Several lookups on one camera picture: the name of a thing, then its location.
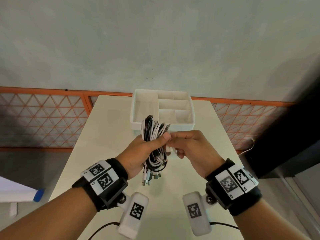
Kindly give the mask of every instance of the forearm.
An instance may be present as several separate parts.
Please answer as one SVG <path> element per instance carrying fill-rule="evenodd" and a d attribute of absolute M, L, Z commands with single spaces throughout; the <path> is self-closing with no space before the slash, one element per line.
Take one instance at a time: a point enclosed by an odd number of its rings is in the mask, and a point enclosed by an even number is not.
<path fill-rule="evenodd" d="M 71 188 L 2 230 L 0 239 L 78 239 L 96 213 L 86 192 Z"/>
<path fill-rule="evenodd" d="M 309 240 L 263 199 L 234 221 L 245 240 Z"/>

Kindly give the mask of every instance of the white storage box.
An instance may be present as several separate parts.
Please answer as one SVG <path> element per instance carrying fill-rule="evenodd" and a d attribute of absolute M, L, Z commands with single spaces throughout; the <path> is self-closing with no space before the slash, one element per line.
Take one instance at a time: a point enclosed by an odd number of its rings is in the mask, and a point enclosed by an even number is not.
<path fill-rule="evenodd" d="M 131 129 L 141 130 L 141 122 L 148 115 L 160 123 L 171 124 L 170 131 L 192 130 L 196 122 L 189 93 L 136 89 L 131 103 Z"/>

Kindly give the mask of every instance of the cable bundle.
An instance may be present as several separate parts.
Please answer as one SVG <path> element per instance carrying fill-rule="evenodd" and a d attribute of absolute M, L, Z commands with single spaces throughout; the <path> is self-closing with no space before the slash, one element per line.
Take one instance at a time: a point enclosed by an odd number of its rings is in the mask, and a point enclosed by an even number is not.
<path fill-rule="evenodd" d="M 141 135 L 145 141 L 153 141 L 168 131 L 170 124 L 160 124 L 152 115 L 146 117 L 141 123 Z M 167 165 L 167 155 L 163 147 L 154 150 L 144 162 L 142 185 L 150 185 L 152 176 L 154 179 L 161 177 L 159 173 Z"/>

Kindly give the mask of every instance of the hand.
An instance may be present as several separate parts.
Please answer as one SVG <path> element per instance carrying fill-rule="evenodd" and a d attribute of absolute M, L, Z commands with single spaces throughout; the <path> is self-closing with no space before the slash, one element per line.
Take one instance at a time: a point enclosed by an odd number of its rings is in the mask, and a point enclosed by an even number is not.
<path fill-rule="evenodd" d="M 178 150 L 179 158 L 186 156 L 203 178 L 226 162 L 199 130 L 173 132 L 171 138 L 167 145 Z"/>
<path fill-rule="evenodd" d="M 144 141 L 141 135 L 137 136 L 128 147 L 116 157 L 127 171 L 128 180 L 141 171 L 144 161 L 146 161 L 152 151 L 164 146 L 170 139 L 171 135 L 168 132 L 152 141 Z"/>

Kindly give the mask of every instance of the gray floor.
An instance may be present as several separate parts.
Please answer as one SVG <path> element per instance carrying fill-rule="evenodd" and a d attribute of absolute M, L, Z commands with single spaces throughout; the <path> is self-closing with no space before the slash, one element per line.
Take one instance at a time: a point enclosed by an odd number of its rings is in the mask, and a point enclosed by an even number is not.
<path fill-rule="evenodd" d="M 48 202 L 69 156 L 70 153 L 0 153 L 0 176 L 45 189 L 40 202 L 18 203 L 18 215 L 15 218 L 9 218 L 10 203 L 0 203 L 0 230 Z"/>
<path fill-rule="evenodd" d="M 0 203 L 0 230 L 48 202 L 69 156 L 70 153 L 0 153 L 0 176 L 46 189 L 39 203 L 19 203 L 18 216 L 15 218 L 9 218 L 9 204 Z M 259 183 L 264 199 L 279 214 L 311 239 L 319 239 L 312 229 L 306 227 L 301 217 L 301 210 L 304 209 L 295 203 L 281 179 L 261 179 Z"/>

